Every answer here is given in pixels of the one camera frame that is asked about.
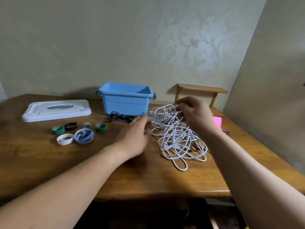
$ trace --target cable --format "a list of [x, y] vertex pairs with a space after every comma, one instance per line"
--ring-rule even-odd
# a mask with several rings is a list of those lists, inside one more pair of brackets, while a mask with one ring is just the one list
[[[199, 162], [207, 160], [205, 153], [208, 151], [208, 147], [196, 133], [181, 122], [182, 118], [177, 116], [178, 113], [174, 105], [168, 104], [153, 108], [146, 115], [154, 126], [152, 135], [160, 137], [158, 143], [161, 146], [163, 156], [171, 160], [178, 170], [185, 171], [188, 169], [185, 160], [194, 159]], [[177, 166], [176, 159], [181, 159], [185, 165], [184, 169]]]
[[121, 115], [120, 113], [113, 111], [110, 113], [110, 116], [108, 117], [108, 123], [116, 121], [116, 120], [124, 120], [128, 123], [132, 122], [132, 120], [135, 119], [135, 116], [126, 116]]

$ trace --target hand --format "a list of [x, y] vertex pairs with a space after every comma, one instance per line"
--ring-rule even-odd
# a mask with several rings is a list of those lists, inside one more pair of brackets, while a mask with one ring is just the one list
[[187, 96], [177, 100], [177, 104], [176, 110], [182, 111], [179, 116], [184, 116], [188, 126], [201, 137], [220, 132], [206, 102]]
[[150, 124], [147, 116], [136, 117], [117, 135], [114, 144], [123, 151], [126, 161], [144, 151], [151, 136], [151, 130], [148, 130]]

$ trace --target pink paper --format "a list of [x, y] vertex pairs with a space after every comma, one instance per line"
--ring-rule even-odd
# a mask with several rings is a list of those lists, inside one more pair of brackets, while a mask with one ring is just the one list
[[219, 129], [221, 129], [221, 117], [213, 117], [214, 121]]

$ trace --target person's right arm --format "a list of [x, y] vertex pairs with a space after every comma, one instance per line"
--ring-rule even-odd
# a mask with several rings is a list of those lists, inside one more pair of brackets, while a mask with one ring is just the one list
[[177, 103], [187, 124], [208, 145], [250, 229], [305, 228], [305, 196], [219, 130], [205, 102], [188, 96]]

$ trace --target blue container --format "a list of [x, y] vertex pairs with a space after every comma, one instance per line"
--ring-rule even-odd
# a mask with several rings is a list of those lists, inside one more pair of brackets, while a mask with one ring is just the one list
[[149, 100], [156, 99], [149, 86], [133, 84], [106, 83], [95, 94], [103, 96], [104, 111], [108, 115], [117, 111], [123, 115], [143, 116], [147, 112]]

